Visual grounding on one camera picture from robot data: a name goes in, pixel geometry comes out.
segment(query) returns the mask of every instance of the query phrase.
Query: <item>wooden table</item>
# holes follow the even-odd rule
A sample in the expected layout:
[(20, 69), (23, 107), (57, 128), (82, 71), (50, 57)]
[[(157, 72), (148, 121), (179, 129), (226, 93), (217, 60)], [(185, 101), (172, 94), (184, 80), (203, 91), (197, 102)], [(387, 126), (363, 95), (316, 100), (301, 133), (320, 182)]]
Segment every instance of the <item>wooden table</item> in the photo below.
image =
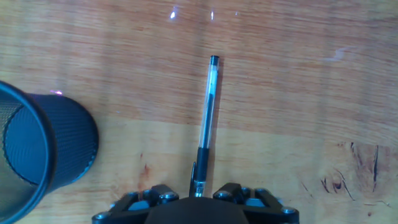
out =
[(301, 223), (398, 222), (398, 2), (2, 0), (0, 79), (89, 109), (99, 155), (20, 223), (90, 223), (128, 191), (188, 193), (210, 55), (209, 192), (265, 187)]

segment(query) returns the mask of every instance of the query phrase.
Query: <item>wooden surface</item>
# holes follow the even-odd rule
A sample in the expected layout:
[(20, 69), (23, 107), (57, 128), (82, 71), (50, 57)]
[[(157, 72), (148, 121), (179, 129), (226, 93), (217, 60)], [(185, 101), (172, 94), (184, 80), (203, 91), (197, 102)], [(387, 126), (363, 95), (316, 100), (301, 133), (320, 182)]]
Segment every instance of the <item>wooden surface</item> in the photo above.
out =
[(84, 178), (20, 223), (90, 223), (159, 183), (187, 196), (210, 55), (209, 188), (268, 188), (301, 223), (398, 222), (396, 0), (2, 0), (0, 41), (0, 79), (62, 91), (101, 133)]

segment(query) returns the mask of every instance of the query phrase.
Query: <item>pen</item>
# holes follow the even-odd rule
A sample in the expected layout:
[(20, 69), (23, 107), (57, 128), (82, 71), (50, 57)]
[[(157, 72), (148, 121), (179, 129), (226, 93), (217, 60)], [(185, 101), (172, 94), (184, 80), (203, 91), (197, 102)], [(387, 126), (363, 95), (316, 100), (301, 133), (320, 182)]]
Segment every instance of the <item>pen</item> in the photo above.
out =
[(211, 131), (213, 127), (213, 113), (217, 91), (219, 56), (211, 56), (208, 69), (205, 104), (199, 137), (198, 157), (196, 161), (193, 189), (195, 197), (203, 197), (206, 187), (207, 165), (211, 143)]

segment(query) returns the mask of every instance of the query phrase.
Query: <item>black rubber grip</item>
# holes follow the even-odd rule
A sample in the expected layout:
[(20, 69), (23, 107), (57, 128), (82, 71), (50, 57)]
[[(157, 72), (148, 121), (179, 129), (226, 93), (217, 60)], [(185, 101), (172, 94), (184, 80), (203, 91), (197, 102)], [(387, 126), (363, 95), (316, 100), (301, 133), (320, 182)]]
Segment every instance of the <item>black rubber grip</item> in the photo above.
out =
[(209, 160), (209, 149), (198, 148), (196, 178), (197, 181), (206, 181), (207, 163)]

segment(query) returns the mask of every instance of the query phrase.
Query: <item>black mesh cup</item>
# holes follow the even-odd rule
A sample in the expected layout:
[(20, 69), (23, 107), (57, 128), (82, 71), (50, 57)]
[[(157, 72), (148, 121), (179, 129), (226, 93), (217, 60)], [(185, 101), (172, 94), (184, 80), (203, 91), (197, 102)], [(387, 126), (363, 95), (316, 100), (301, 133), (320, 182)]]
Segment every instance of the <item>black mesh cup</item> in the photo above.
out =
[(92, 165), (98, 130), (84, 107), (59, 95), (32, 95), (0, 81), (0, 223), (27, 215)]

